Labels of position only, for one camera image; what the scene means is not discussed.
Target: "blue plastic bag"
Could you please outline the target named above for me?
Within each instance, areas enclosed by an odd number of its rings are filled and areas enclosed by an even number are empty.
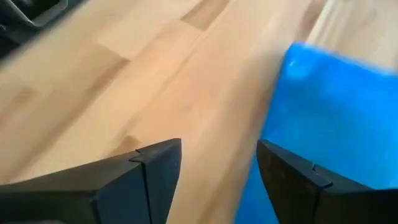
[[[261,139],[374,189],[398,187],[398,77],[303,44],[285,55]],[[254,158],[235,223],[277,223]]]

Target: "wooden floor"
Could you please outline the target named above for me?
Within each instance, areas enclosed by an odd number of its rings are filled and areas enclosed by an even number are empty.
[[[0,181],[183,139],[169,223],[231,223],[282,56],[398,63],[395,0],[90,0],[0,71]]]

